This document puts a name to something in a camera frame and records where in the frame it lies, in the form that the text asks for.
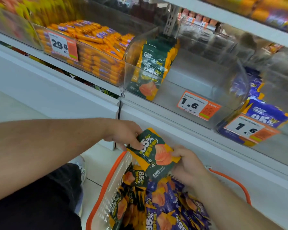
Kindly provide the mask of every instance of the hand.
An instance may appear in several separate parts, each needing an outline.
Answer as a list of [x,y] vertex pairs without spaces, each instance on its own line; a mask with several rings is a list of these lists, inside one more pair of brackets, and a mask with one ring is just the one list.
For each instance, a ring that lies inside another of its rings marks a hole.
[[143,131],[138,124],[133,121],[106,119],[105,141],[115,141],[119,147],[126,151],[124,144],[130,144],[133,148],[142,150],[144,146],[138,142],[137,136]]
[[194,186],[196,178],[207,173],[205,166],[196,154],[182,145],[174,147],[172,156],[181,157],[181,160],[172,169],[172,174],[186,185]]

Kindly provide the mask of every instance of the black pants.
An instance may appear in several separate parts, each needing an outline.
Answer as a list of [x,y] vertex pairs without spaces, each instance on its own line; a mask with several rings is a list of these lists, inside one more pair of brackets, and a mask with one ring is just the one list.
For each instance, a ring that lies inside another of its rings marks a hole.
[[81,230],[81,172],[65,164],[0,200],[0,230]]

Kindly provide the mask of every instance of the forearm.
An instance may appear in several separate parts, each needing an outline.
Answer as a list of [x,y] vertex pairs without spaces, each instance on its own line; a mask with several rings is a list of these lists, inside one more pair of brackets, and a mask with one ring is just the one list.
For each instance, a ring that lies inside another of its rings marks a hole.
[[282,230],[208,171],[202,171],[194,181],[193,188],[219,230]]
[[45,119],[0,123],[0,199],[57,169],[107,133],[106,121]]

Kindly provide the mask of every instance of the price label 1.6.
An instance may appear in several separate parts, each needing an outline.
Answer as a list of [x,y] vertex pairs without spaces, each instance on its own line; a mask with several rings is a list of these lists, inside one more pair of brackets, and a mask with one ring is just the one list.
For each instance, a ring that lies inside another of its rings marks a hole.
[[48,31],[53,52],[78,61],[76,40],[59,33]]
[[184,92],[177,107],[207,121],[221,108],[220,105],[188,91]]
[[280,133],[280,131],[275,128],[260,123],[243,114],[236,117],[224,128],[255,143],[260,143],[261,141]]

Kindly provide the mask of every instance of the white tiled floor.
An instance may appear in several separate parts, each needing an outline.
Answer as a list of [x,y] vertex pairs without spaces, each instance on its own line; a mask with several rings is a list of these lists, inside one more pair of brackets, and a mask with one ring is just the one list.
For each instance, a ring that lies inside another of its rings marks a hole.
[[[47,116],[33,110],[23,103],[0,92],[0,122],[26,119],[44,119]],[[122,151],[109,149],[96,144],[82,155],[86,161],[87,179],[84,182],[84,201],[82,210],[82,229],[85,230],[86,221],[96,201],[98,200],[102,184],[112,165]]]

